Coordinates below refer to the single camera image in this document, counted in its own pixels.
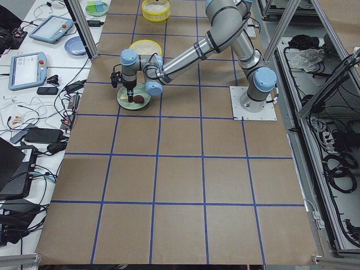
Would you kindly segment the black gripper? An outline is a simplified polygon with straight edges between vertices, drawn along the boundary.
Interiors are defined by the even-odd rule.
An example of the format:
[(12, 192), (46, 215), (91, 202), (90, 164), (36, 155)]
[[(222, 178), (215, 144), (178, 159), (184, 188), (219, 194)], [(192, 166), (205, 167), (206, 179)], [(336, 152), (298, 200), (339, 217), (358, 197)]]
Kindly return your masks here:
[(137, 74), (126, 74), (124, 71), (121, 72), (121, 82), (127, 90), (128, 101), (133, 102), (133, 91), (137, 85)]

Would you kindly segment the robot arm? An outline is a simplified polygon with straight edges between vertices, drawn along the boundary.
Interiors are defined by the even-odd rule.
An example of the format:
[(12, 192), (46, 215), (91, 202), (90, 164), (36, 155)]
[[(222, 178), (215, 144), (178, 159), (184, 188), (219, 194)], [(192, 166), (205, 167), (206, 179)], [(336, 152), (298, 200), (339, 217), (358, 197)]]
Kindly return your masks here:
[(239, 66), (249, 84), (241, 96), (241, 106), (251, 112), (260, 111), (269, 93), (275, 89), (277, 75), (265, 66), (261, 52), (253, 46), (244, 30), (251, 5), (252, 1), (207, 1), (205, 13), (211, 28), (202, 40), (167, 63), (163, 63), (155, 53), (140, 55), (130, 48), (123, 50), (120, 55), (120, 77), (128, 101), (134, 100), (138, 71), (144, 74), (147, 93), (157, 96), (163, 92), (165, 84), (211, 55), (220, 54), (230, 47), (238, 57)]
[(253, 4), (253, 0), (234, 0), (233, 2), (237, 7), (244, 5), (247, 8), (251, 8), (251, 5)]

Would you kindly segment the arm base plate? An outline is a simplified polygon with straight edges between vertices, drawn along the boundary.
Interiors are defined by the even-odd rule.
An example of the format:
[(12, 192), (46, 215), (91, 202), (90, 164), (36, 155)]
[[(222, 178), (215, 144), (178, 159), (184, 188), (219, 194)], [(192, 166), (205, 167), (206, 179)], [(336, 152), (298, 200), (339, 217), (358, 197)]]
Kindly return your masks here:
[(230, 86), (234, 120), (276, 121), (275, 106), (269, 93), (265, 101), (253, 101), (248, 97), (248, 87)]

